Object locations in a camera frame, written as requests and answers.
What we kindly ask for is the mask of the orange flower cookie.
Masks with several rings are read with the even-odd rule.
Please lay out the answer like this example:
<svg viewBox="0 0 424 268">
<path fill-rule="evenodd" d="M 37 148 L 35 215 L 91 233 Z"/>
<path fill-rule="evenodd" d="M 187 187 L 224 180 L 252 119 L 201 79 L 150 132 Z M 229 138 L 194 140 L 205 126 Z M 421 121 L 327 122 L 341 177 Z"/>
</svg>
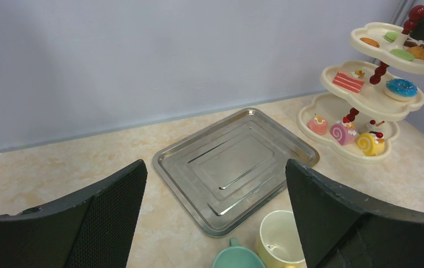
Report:
<svg viewBox="0 0 424 268">
<path fill-rule="evenodd" d="M 424 60 L 424 46 L 409 47 L 406 51 L 413 55 L 415 59 Z"/>
</svg>

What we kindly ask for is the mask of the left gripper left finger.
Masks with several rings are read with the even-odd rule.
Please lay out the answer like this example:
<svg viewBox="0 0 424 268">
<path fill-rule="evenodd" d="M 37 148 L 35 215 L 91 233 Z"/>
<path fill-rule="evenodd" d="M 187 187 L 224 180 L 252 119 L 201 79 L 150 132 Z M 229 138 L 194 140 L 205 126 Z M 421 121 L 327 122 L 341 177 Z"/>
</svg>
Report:
<svg viewBox="0 0 424 268">
<path fill-rule="evenodd" d="M 126 267 L 147 168 L 137 160 L 94 184 L 0 215 L 0 267 Z"/>
</svg>

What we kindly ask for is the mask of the green macaron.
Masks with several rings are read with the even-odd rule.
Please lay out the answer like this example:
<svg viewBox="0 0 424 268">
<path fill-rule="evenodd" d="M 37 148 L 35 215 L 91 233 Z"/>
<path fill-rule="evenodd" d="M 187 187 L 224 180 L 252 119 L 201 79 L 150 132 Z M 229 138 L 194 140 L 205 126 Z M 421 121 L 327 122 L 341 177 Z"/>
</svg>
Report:
<svg viewBox="0 0 424 268">
<path fill-rule="evenodd" d="M 406 60 L 406 61 L 413 61 L 415 59 L 415 56 L 408 52 L 407 50 L 402 49 L 392 49 L 390 53 L 393 56 L 396 56 L 400 59 Z"/>
<path fill-rule="evenodd" d="M 388 31 L 384 34 L 384 39 L 390 43 L 394 42 L 397 37 L 399 36 L 399 32 L 395 32 L 395 31 Z"/>
</svg>

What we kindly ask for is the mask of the yellow cake slice toy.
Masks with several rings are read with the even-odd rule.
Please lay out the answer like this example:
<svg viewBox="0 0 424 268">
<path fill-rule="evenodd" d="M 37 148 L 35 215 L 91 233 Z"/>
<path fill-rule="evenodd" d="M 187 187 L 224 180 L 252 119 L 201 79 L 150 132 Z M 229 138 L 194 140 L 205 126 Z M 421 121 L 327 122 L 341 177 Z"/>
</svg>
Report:
<svg viewBox="0 0 424 268">
<path fill-rule="evenodd" d="M 366 156 L 379 156 L 386 147 L 382 132 L 364 132 L 355 139 L 355 144 Z"/>
</svg>

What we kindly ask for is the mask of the pink strawberry cake slice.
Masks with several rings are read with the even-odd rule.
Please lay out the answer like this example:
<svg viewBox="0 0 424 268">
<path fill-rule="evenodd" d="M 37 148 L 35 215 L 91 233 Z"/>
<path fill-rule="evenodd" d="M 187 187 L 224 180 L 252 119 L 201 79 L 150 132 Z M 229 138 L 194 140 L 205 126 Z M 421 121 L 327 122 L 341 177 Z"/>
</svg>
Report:
<svg viewBox="0 0 424 268">
<path fill-rule="evenodd" d="M 340 69 L 334 76 L 332 83 L 353 93 L 359 93 L 365 84 L 364 77 L 365 72 L 361 69 L 355 71 Z"/>
</svg>

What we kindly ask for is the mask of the pink swirl roll cake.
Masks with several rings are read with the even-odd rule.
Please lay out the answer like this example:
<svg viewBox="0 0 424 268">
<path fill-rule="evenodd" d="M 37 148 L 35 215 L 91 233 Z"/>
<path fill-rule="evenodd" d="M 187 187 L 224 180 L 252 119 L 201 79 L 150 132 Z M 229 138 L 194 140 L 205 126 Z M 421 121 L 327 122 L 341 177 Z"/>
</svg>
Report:
<svg viewBox="0 0 424 268">
<path fill-rule="evenodd" d="M 330 128 L 331 136 L 342 146 L 353 143 L 358 135 L 355 125 L 347 117 L 343 117 Z"/>
</svg>

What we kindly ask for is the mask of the stainless steel tray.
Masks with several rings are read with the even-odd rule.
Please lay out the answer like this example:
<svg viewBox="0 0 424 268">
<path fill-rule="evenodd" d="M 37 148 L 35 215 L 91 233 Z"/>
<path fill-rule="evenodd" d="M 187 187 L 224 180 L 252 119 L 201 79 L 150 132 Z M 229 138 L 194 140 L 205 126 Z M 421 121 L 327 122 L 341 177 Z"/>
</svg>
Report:
<svg viewBox="0 0 424 268">
<path fill-rule="evenodd" d="M 289 159 L 314 166 L 320 156 L 248 107 L 160 150 L 152 165 L 203 232 L 224 237 L 285 190 Z"/>
</svg>

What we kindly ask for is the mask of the teal cup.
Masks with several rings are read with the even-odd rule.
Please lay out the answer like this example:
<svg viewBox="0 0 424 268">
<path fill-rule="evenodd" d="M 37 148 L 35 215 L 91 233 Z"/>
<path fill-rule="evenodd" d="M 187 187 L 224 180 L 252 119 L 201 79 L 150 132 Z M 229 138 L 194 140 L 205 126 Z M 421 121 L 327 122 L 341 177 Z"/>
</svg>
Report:
<svg viewBox="0 0 424 268">
<path fill-rule="evenodd" d="M 252 250 L 239 244 L 237 238 L 229 239 L 229 246 L 215 258 L 212 268 L 265 268 L 263 261 Z"/>
</svg>

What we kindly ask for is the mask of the chocolate star cookie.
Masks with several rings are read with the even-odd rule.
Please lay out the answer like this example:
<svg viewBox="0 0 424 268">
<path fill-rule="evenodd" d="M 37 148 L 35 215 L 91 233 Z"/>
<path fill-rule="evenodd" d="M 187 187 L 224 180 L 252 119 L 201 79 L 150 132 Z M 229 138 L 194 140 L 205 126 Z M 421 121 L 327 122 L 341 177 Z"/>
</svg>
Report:
<svg viewBox="0 0 424 268">
<path fill-rule="evenodd" d="M 406 40 L 405 42 L 404 42 L 404 45 L 403 45 L 404 47 L 407 47 L 407 48 L 411 48 L 411 47 L 421 47 L 421 48 L 423 48 L 424 49 L 424 42 L 423 41 L 412 41 L 412 40 Z"/>
</svg>

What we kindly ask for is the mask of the orange swirl cookie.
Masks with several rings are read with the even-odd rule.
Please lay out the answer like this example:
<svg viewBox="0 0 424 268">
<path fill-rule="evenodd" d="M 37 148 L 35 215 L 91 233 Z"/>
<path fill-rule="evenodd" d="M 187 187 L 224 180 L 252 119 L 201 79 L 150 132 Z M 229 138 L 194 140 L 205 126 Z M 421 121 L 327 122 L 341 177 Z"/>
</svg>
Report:
<svg viewBox="0 0 424 268">
<path fill-rule="evenodd" d="M 372 46 L 372 47 L 380 48 L 379 42 L 374 40 L 374 39 L 371 39 L 371 38 L 368 38 L 368 37 L 361 37 L 359 40 L 362 41 L 363 43 L 367 44 L 367 45 Z"/>
</svg>

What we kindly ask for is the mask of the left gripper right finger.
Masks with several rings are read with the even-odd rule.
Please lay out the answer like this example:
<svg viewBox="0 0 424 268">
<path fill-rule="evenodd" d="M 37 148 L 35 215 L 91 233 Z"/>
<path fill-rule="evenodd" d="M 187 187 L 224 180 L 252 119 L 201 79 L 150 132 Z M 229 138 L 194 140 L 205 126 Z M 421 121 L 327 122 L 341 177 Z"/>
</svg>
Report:
<svg viewBox="0 0 424 268">
<path fill-rule="evenodd" d="M 424 212 L 371 197 L 295 159 L 285 175 L 308 267 L 424 267 Z"/>
</svg>

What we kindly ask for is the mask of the blue frosted donut toy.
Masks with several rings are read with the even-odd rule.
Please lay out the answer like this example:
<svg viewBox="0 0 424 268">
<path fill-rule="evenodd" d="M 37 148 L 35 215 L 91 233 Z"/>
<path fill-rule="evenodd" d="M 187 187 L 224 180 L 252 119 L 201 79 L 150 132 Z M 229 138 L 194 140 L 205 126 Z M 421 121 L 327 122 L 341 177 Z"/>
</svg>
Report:
<svg viewBox="0 0 424 268">
<path fill-rule="evenodd" d="M 386 82 L 384 93 L 397 101 L 410 101 L 418 93 L 418 88 L 410 81 L 395 78 Z"/>
</svg>

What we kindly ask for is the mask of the white cream cupcake toy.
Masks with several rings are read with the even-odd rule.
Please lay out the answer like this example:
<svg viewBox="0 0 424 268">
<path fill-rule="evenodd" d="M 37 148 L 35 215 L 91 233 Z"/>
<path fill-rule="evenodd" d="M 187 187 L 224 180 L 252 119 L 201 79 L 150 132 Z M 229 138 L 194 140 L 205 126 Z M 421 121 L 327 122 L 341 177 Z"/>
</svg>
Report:
<svg viewBox="0 0 424 268">
<path fill-rule="evenodd" d="M 384 124 L 384 121 L 377 122 L 376 120 L 372 119 L 369 122 L 365 124 L 365 130 L 364 132 L 369 132 L 373 134 L 377 133 L 383 133 L 382 131 L 382 125 Z"/>
</svg>

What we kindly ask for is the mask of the pink dome cupcake toy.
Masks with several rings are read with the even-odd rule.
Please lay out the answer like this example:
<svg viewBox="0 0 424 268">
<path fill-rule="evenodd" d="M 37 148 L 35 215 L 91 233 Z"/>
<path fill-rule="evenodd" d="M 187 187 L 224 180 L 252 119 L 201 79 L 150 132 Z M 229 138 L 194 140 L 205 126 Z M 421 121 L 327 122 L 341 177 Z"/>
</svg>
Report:
<svg viewBox="0 0 424 268">
<path fill-rule="evenodd" d="M 307 122 L 306 126 L 312 132 L 320 136 L 324 136 L 327 134 L 328 121 L 325 118 L 320 117 L 318 114 L 314 114 L 314 116 Z"/>
</svg>

